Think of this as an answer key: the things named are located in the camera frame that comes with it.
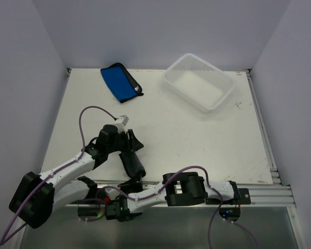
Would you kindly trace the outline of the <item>blue and black towel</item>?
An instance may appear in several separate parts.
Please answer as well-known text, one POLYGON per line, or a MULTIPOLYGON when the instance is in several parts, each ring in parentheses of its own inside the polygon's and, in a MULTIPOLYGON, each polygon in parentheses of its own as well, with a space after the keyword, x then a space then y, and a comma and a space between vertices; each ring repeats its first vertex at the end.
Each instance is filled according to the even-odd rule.
POLYGON ((107 68, 100 69, 100 72, 108 89, 120 103, 144 95, 141 85, 123 64, 115 63, 107 68))

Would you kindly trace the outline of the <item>purple and black towel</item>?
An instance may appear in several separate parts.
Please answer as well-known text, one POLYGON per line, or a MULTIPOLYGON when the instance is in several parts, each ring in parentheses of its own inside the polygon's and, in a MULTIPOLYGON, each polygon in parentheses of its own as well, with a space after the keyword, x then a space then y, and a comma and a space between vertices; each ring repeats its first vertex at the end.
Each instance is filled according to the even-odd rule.
POLYGON ((119 157, 129 178, 143 178, 146 175, 145 168, 140 162, 136 152, 121 152, 119 157))

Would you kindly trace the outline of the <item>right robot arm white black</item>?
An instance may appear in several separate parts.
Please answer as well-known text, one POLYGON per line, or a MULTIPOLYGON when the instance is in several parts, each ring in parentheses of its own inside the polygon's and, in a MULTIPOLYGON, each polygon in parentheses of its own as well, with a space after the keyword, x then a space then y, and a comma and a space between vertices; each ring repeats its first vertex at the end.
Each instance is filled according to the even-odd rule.
POLYGON ((210 182, 196 172, 168 173, 155 186, 123 191, 115 187, 114 197, 106 190, 110 202, 105 206, 107 220, 130 221, 152 206, 166 203, 168 206, 193 206, 211 199, 215 204, 238 204, 241 200, 236 182, 210 182))

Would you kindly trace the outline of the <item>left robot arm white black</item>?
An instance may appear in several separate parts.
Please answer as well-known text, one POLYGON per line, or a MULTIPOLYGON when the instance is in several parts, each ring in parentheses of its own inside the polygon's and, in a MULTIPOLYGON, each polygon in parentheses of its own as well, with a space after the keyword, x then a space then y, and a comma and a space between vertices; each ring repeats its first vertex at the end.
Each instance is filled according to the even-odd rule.
POLYGON ((118 152, 128 177, 141 179, 146 172, 136 152, 143 147, 133 130, 119 130, 113 124, 105 125, 99 135, 71 161, 42 174, 29 172, 24 175, 9 209, 27 225, 38 228, 57 207, 54 200, 64 187, 85 184, 79 192, 79 198, 87 204, 93 203, 97 199, 95 183, 83 174, 106 162, 111 153, 118 152))

